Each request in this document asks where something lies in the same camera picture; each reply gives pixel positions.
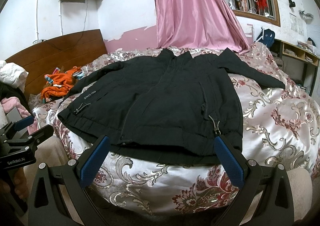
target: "beige pants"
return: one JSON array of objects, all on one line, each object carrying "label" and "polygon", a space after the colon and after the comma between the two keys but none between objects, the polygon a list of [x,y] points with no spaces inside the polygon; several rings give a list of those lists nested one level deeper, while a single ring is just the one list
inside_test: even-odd
[{"label": "beige pants", "polygon": [[[68,157],[63,148],[63,145],[60,139],[58,139],[55,136],[50,137],[49,139],[47,139],[45,142],[43,142],[38,146],[38,150],[36,151],[36,159],[37,159],[37,162],[35,164],[28,165],[24,168],[29,191],[31,191],[32,189],[33,180],[35,178],[36,171],[40,163],[45,162],[51,167],[51,166],[64,165],[68,162]],[[301,220],[307,214],[307,212],[310,210],[310,207],[311,207],[311,201],[312,201],[311,178],[309,176],[308,171],[303,168],[297,168],[297,169],[288,171],[288,177],[289,177],[290,186],[291,186],[292,195],[293,195],[294,220],[295,221]],[[72,218],[75,221],[82,224],[65,188],[62,188],[62,194]],[[257,196],[255,196],[241,224],[251,219],[255,211],[255,208],[258,205],[261,194],[258,194]],[[28,225],[28,212],[21,218],[21,221],[25,225]]]}]

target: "metal screw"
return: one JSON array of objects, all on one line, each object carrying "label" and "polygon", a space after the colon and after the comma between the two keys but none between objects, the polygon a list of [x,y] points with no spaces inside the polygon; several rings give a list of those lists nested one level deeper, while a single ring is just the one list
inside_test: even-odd
[{"label": "metal screw", "polygon": [[257,162],[256,162],[255,160],[253,160],[253,159],[250,159],[250,160],[248,161],[248,163],[249,163],[249,165],[251,165],[251,166],[255,166],[255,165],[257,164]]},{"label": "metal screw", "polygon": [[39,165],[39,168],[40,168],[40,169],[45,168],[45,163],[41,163],[41,164]]},{"label": "metal screw", "polygon": [[76,160],[71,159],[68,161],[68,165],[73,166],[76,163]]},{"label": "metal screw", "polygon": [[284,170],[283,164],[278,164],[278,168],[279,168],[280,170]]}]

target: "floral pattern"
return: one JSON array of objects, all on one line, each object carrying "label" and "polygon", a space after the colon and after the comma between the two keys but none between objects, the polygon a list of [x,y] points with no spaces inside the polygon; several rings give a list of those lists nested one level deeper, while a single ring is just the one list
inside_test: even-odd
[{"label": "floral pattern", "polygon": [[[192,57],[221,53],[205,48],[178,49],[176,56],[190,51]],[[85,75],[116,61],[143,55],[157,56],[160,49],[118,50],[82,67]],[[286,170],[303,167],[312,179],[320,176],[320,107],[276,65],[270,51],[261,43],[238,57],[250,67],[269,74],[286,85],[286,89],[262,90],[252,79],[229,73],[243,110],[242,154],[260,165],[282,163]],[[38,126],[51,124],[61,139],[69,158],[78,158],[92,145],[67,129],[57,118],[79,94],[60,101],[42,104],[38,96],[30,97],[30,109]],[[110,152],[91,187],[113,205],[150,215],[194,213],[230,204],[238,189],[221,165],[170,166],[129,158]]]}]

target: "blue backpack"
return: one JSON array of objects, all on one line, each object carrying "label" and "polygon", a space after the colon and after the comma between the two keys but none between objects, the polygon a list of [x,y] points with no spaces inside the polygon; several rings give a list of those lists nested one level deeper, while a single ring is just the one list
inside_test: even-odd
[{"label": "blue backpack", "polygon": [[276,36],[275,32],[270,29],[264,30],[263,39],[262,39],[262,34],[263,34],[263,31],[258,36],[257,41],[262,42],[264,45],[266,45],[270,49],[273,43],[275,42],[275,36]]}]

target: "pink fleece garment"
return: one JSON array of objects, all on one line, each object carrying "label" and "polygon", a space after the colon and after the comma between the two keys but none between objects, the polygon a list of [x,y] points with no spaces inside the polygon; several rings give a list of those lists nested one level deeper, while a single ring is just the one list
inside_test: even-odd
[{"label": "pink fleece garment", "polygon": [[[22,118],[31,116],[31,114],[26,110],[26,108],[21,105],[20,100],[17,97],[4,98],[3,100],[1,100],[1,104],[6,114],[8,114],[12,109],[14,109],[14,107],[17,107],[19,114]],[[28,126],[27,129],[29,135],[38,130],[36,118],[33,124],[31,126]]]}]

